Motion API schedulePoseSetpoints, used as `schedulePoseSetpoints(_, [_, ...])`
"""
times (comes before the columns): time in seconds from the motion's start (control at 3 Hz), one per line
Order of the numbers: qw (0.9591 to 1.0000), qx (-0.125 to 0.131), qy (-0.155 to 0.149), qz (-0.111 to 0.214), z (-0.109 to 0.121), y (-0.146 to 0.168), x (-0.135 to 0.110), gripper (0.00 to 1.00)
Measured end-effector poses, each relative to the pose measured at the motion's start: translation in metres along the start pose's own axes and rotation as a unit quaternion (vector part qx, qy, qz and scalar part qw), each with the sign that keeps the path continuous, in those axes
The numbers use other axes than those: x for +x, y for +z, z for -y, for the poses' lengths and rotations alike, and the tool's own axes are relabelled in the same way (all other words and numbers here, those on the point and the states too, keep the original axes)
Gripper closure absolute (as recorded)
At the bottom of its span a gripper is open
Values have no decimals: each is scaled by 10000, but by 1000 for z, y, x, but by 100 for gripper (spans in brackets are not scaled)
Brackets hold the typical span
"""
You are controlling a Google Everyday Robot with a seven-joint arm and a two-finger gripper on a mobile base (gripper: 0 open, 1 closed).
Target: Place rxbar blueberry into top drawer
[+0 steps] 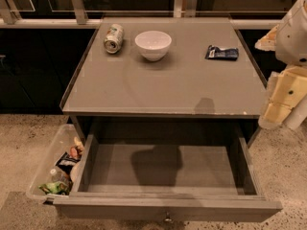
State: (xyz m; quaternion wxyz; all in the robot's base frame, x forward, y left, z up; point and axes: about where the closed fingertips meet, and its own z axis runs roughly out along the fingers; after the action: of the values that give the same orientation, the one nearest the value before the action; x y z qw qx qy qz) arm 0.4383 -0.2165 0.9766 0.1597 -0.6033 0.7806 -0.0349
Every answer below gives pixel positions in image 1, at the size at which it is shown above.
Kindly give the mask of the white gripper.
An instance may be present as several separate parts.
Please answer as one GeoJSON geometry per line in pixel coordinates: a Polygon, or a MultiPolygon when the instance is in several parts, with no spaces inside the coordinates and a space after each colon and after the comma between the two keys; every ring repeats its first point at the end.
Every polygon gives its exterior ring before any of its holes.
{"type": "MultiPolygon", "coordinates": [[[[278,25],[257,40],[255,48],[274,51],[278,25]]],[[[297,129],[307,118],[307,67],[288,65],[281,73],[272,72],[266,89],[266,100],[258,124],[273,129],[286,126],[297,129]]]]}

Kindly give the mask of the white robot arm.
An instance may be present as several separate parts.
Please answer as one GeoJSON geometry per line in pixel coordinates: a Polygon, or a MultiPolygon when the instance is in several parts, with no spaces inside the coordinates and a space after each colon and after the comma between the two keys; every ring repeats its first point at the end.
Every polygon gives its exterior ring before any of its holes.
{"type": "Polygon", "coordinates": [[[282,124],[298,128],[306,119],[307,96],[307,0],[297,0],[279,24],[255,43],[262,51],[274,51],[286,64],[272,72],[258,124],[273,129],[282,124]]]}

